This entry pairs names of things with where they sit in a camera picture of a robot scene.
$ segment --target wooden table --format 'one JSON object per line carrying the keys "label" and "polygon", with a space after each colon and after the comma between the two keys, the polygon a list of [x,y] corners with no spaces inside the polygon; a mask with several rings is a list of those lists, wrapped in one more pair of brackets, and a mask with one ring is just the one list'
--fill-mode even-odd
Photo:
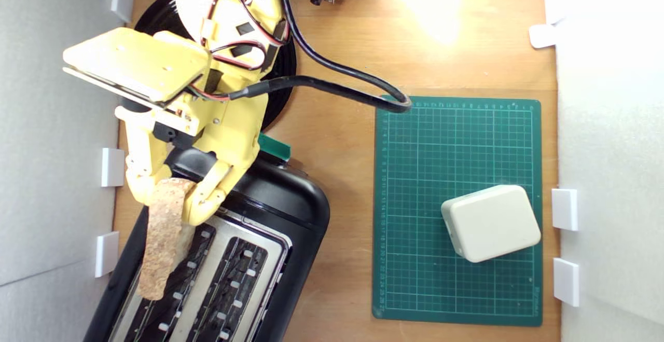
{"label": "wooden table", "polygon": [[[134,18],[154,0],[135,0]],[[294,0],[298,23],[318,52],[383,77],[411,95],[529,98],[542,103],[544,323],[539,328],[374,319],[370,311],[373,108],[298,89],[268,134],[329,198],[327,235],[311,269],[286,341],[509,340],[559,342],[560,304],[552,293],[550,193],[557,185],[557,84],[552,49],[536,51],[528,27],[542,23],[543,0],[340,0],[320,7]],[[298,51],[302,74],[367,89]],[[125,146],[124,133],[120,136]],[[124,243],[139,206],[126,188],[116,201]]]}

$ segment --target robotic arm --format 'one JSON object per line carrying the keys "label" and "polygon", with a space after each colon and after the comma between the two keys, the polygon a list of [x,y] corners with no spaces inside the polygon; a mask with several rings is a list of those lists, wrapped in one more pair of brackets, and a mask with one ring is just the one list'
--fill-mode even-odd
{"label": "robotic arm", "polygon": [[[410,108],[410,99],[384,80],[317,54],[297,29],[289,0],[176,0],[176,5],[195,41],[118,28],[65,50],[70,66],[64,70],[138,104],[115,111],[126,123],[126,176],[137,201],[148,206],[159,199],[157,184],[171,178],[164,164],[168,143],[214,153],[216,163],[204,179],[182,193],[183,229],[213,216],[256,159],[267,93],[304,85],[384,110]],[[308,76],[260,81],[291,37],[313,60],[376,85],[395,100]],[[148,240],[152,233],[148,228]]]}

